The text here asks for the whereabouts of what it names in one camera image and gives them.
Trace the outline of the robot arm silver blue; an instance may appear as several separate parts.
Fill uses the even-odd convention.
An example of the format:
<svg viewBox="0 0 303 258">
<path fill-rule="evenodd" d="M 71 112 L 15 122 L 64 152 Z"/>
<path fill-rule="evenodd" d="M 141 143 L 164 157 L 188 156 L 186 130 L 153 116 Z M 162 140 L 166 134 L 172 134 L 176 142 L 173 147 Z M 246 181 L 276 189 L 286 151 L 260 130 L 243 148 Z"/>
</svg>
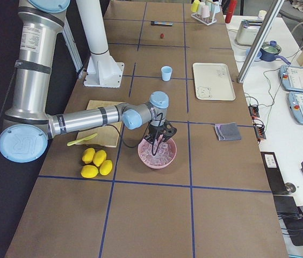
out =
<svg viewBox="0 0 303 258">
<path fill-rule="evenodd" d="M 148 124 L 146 140 L 168 141 L 176 130 L 166 120 L 168 95 L 151 94 L 140 105 L 121 103 L 80 112 L 48 115 L 45 111 L 57 35 L 65 26 L 69 1 L 20 1 L 23 21 L 19 58 L 15 63 L 12 107 L 5 112 L 0 152 L 18 163 L 38 159 L 49 139 L 123 122 L 133 130 Z"/>
</svg>

